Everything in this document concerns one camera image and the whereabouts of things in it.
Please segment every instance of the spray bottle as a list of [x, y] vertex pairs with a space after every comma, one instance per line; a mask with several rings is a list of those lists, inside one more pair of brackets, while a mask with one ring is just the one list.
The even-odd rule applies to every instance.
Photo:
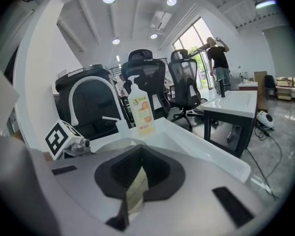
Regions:
[[138, 77], [139, 75], [133, 75], [128, 78], [132, 82], [128, 101], [139, 135], [145, 136], [155, 132], [155, 124], [148, 93], [140, 90], [134, 83], [134, 79]]

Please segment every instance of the bottle label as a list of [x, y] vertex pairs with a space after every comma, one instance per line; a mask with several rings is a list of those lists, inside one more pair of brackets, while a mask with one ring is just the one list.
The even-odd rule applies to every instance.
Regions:
[[138, 117], [136, 126], [140, 132], [148, 133], [154, 130], [153, 115], [149, 107], [148, 98], [146, 96], [135, 98], [132, 103]]

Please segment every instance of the power cord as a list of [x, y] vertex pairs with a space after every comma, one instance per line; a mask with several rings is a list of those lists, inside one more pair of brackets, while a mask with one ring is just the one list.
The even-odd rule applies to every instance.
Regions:
[[250, 156], [251, 156], [252, 159], [255, 161], [255, 163], [256, 163], [258, 169], [260, 170], [260, 172], [261, 172], [261, 174], [262, 174], [262, 176], [263, 176], [263, 178], [264, 178], [264, 183], [267, 184], [268, 187], [269, 187], [269, 189], [270, 189], [270, 192], [269, 192], [269, 191], [267, 190], [266, 186], [265, 186], [265, 191], [266, 191], [270, 196], [272, 196], [272, 197], [274, 198], [274, 200], [277, 200], [277, 199], [279, 199], [279, 198], [278, 198], [277, 196], [274, 195], [274, 193], [273, 193], [273, 191], [272, 191], [272, 189], [271, 189], [271, 187], [270, 187], [270, 184], [269, 184], [269, 182], [268, 182], [267, 179], [268, 179], [268, 177], [269, 177], [269, 176], [270, 176], [270, 175], [276, 170], [277, 166], [280, 164], [280, 162], [281, 162], [281, 160], [282, 160], [282, 156], [283, 156], [282, 149], [281, 149], [281, 147], [279, 146], [279, 144], [275, 141], [275, 139], [274, 139], [273, 137], [271, 137], [270, 134], [269, 134], [269, 133], [268, 133], [268, 132], [267, 132], [262, 126], [260, 126], [260, 124], [259, 124], [258, 122], [257, 122], [257, 125], [256, 125], [256, 127], [255, 127], [255, 135], [259, 138], [260, 141], [264, 141], [267, 137], [270, 137], [270, 138], [276, 143], [276, 145], [277, 145], [277, 146], [279, 147], [279, 149], [280, 149], [280, 158], [279, 158], [278, 162], [275, 164], [275, 166], [273, 167], [272, 171], [271, 171], [267, 176], [265, 176], [264, 173], [263, 173], [263, 171], [262, 171], [261, 168], [259, 167], [259, 164], [257, 163], [257, 161], [255, 160], [255, 158], [253, 157], [253, 155], [251, 154], [251, 152], [250, 152], [249, 149], [247, 148], [247, 150], [248, 150]]
[[[256, 133], [256, 128], [260, 130], [259, 135]], [[280, 149], [280, 158], [279, 158], [278, 162], [275, 164], [275, 166], [273, 167], [272, 171], [266, 176], [266, 178], [268, 178], [276, 170], [277, 166], [281, 163], [283, 153], [282, 153], [282, 149], [281, 149], [280, 145], [277, 143], [277, 141], [272, 136], [270, 136], [270, 134], [258, 122], [256, 124], [256, 128], [255, 128], [255, 134], [259, 138], [260, 141], [264, 141], [267, 137], [270, 137]]]
[[262, 175], [263, 178], [265, 179], [265, 183], [267, 184], [267, 186], [269, 187], [269, 189], [270, 189], [271, 192], [269, 192], [269, 191], [267, 190], [266, 185], [265, 185], [265, 191], [266, 191], [270, 196], [272, 196], [272, 197], [274, 198], [274, 200], [279, 199], [277, 196], [274, 195], [274, 193], [273, 193], [273, 191], [272, 191], [272, 189], [271, 189], [271, 186], [270, 186], [269, 182], [267, 181], [267, 179], [266, 179], [266, 177], [265, 177], [263, 171], [261, 170], [259, 164], [257, 163], [257, 161], [255, 160], [255, 158], [253, 157], [253, 155], [251, 154], [251, 152], [249, 151], [248, 148], [247, 148], [247, 151], [249, 152], [251, 158], [255, 161], [255, 163], [256, 163], [256, 165], [257, 165], [259, 171], [261, 172], [261, 175]]

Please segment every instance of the person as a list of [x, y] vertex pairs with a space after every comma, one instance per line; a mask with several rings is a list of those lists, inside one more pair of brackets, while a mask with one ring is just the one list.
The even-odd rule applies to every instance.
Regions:
[[117, 82], [117, 88], [119, 89], [119, 94], [120, 96], [129, 96], [128, 92], [126, 91], [126, 89], [123, 87], [123, 84], [126, 82], [123, 75], [120, 74], [119, 78], [121, 79], [120, 81]]
[[[225, 57], [226, 52], [230, 49], [229, 47], [220, 39], [217, 38], [216, 41], [220, 42], [223, 46], [216, 46], [216, 42], [212, 37], [208, 37], [206, 42], [210, 45], [210, 49], [207, 51], [208, 64], [210, 67], [210, 75], [215, 74], [216, 80], [219, 81], [223, 79], [224, 84], [230, 83], [230, 71], [228, 63]], [[217, 83], [218, 93], [221, 93], [220, 84]], [[224, 87], [225, 91], [231, 89], [229, 85]]]

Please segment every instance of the chair base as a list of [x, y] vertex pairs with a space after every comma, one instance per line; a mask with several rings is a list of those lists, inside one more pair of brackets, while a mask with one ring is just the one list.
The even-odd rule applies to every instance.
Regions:
[[194, 113], [188, 113], [187, 111], [189, 110], [183, 110], [180, 114], [174, 114], [174, 119], [172, 120], [172, 122], [174, 121], [177, 121], [179, 119], [182, 119], [182, 118], [185, 118], [188, 125], [189, 125], [189, 131], [192, 131], [192, 125], [191, 125], [191, 122], [189, 120], [189, 116], [190, 117], [201, 117], [202, 119], [204, 118], [204, 115], [203, 114], [194, 114]]

